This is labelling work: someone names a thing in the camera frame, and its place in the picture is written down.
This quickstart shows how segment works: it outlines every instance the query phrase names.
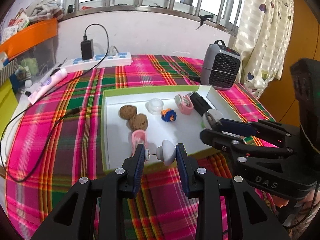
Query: white toy wheel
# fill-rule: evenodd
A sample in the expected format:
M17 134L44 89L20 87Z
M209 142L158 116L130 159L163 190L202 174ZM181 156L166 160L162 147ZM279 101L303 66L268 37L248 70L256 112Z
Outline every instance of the white toy wheel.
M146 149L145 152L144 152L144 158L145 160L148 162L150 161L150 151L149 149Z
M176 102L177 106L182 103L182 96L181 95L176 95L174 98L174 101Z
M164 140L162 142L162 157L165 166L170 166L176 159L176 148L172 142Z

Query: black cable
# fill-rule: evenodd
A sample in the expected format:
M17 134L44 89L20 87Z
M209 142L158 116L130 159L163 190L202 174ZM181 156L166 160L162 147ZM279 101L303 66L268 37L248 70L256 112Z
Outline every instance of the black cable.
M315 194L314 194L314 196L313 196L313 200L312 200L312 203L311 203L311 207L310 207L309 213L306 214L305 217L304 217L303 219L301 219L301 220L300 220L298 223L296 223L295 225L289 226L289 227L285 227L285 226L284 226L285 229L292 229L292 228L297 227L297 226L300 225L304 220L306 220L308 216L311 215L311 212L312 212L312 210L313 210L313 207L315 206L315 203L316 203L319 186L320 186L320 182L317 182L316 189L315 189Z
M48 143L49 143L49 141L50 141L50 138L51 138L51 136L52 136L55 128L57 127L57 125L58 125L64 118L66 118L66 117L68 117L68 116L71 116L71 115L74 115L74 114L78 114L80 111L81 111L81 107L72 109L71 111L69 111L68 113L66 113L64 116L60 117L60 118L54 123L52 129L50 130L50 133L49 133L48 136L47 136L47 139L46 139L46 141L45 141L44 147L43 147L43 149L42 149L42 151L41 151L41 154L40 154L39 158L37 159L37 162L36 162L35 166L33 166L32 170L31 170L23 179L16 179L16 178L14 178L8 171L6 171L6 172L7 172L7 175L8 175L14 182L16 182L16 183L21 183L21 182L24 182L24 181L26 181L27 179L29 179L30 176L35 172L36 168L39 166L40 161L41 161L41 159L42 159L42 157L43 157L43 155L44 155L44 153L45 153L45 151L46 151L46 149L47 149L47 147L48 147Z
M41 101L43 98L51 95L51 94L54 93L55 91L59 90L60 88L64 87L65 85L68 85L69 83L73 82L74 80L76 80L76 79L78 79L78 78L86 75L88 72L92 71L95 67L99 66L99 65L101 64L101 62L106 58L106 56L107 56L107 54L108 54L108 51L109 51L109 35L108 35L108 32L107 32L106 28L105 28L104 26L102 26L101 24L98 24L98 23L90 24L90 25L85 29L85 31L84 31L84 36L87 37L86 31L87 31L87 29L88 29L90 26L93 26L93 25L101 26L101 27L105 30L105 32L106 32L107 41L108 41L108 46L107 46L107 52L106 52L106 54L104 55L104 57L103 57L96 65L94 65L92 68L90 68L90 69L87 70L87 71L84 71L80 76L77 76L77 77L69 80L68 82L66 82L66 83L64 83L63 85L57 87L56 89L52 90L52 91L49 92L49 93L44 94L44 95L43 95L42 97L40 97L33 105L28 106L25 110L23 110L23 111L20 112L18 115L16 115L13 119L11 119L11 120L7 123L7 125L4 127L4 130L3 130L2 135L1 135L1 138L0 138L0 159L1 159L2 166L3 166L4 170L5 170L5 173L6 173L13 181L15 181L15 182L17 182L17 183L24 182L25 180L27 180L27 179L32 175L32 173L36 170L36 168L37 168L37 166L39 165L40 160L41 160L41 158L42 158L42 156L43 156L43 153L44 153L44 150L45 150L45 148L46 148L46 145L47 145L47 143L49 142L50 137L51 137L51 135L52 135L52 133L53 133L53 130L54 130L55 127L58 125L58 123L59 123L63 118L65 118L66 116L64 116L62 119L57 120L57 122L54 124L53 128L51 129L51 131L50 131L50 133L49 133L49 135L48 135L48 137L47 137L47 140L46 140L46 143L45 143L45 147L44 147L44 149L42 150L42 152L41 152L41 154L40 154L40 156L39 156L39 158L38 158L38 160L37 160L37 162L36 162L36 165L35 165L35 166L33 167L33 169L31 170L32 172L30 172L30 173L29 173L25 178L23 178L22 180L17 180L17 179L15 179L15 178L8 172L7 167L4 166L4 162L3 162L2 154L1 154L1 143L2 143L2 140L3 140L3 137L4 137L4 133L5 133L5 131L7 130L7 128L8 128L8 126L10 125L10 123L12 123L15 119L17 119L18 116L20 116L21 114L23 114L23 113L25 113L26 111L28 111L30 108L32 108L36 103L38 103L39 101Z

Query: yellow box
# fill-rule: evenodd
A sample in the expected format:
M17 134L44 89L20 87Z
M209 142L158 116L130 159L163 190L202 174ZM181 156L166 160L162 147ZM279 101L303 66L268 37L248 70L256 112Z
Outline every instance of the yellow box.
M12 91L12 85L10 80L7 79L0 87L0 138L17 105L18 102Z

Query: toothpaste tube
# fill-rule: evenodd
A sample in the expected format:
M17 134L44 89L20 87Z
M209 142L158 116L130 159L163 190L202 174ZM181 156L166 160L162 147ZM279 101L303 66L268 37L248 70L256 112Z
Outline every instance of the toothpaste tube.
M40 84L40 87L34 91L29 97L28 100L33 105L36 101L42 97L46 92L58 84L61 80L65 79L67 76L67 71L65 68L57 71L54 75L49 77L46 81Z

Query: blue gripper pad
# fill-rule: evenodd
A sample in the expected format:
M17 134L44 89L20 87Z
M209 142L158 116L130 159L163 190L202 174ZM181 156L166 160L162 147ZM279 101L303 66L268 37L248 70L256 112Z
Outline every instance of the blue gripper pad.
M141 184L141 177L142 177L142 173L143 173L143 167L144 167L144 153L145 153L145 147L143 144L138 145L140 147L136 148L136 151L134 153L134 155L138 155L139 158L137 159L137 166L134 172L134 178L133 178L133 194L135 196L137 196L137 193L140 189L140 184Z
M221 130L228 133L233 133L236 135L250 137L257 135L254 127L249 123L237 122L229 119L220 119L222 124Z
M122 198L135 198L140 190L144 167L145 147L138 144L134 155L124 160L122 168L127 171L126 179L119 182L118 190Z
M177 145L176 146L177 166L178 166L178 171L179 171L179 175L180 175L182 191L187 196L189 194L189 192L190 192L190 189L189 189L187 169L186 169L186 165L185 165L184 160L183 160L183 151L181 151L181 150L182 150L181 147L179 147L179 145Z

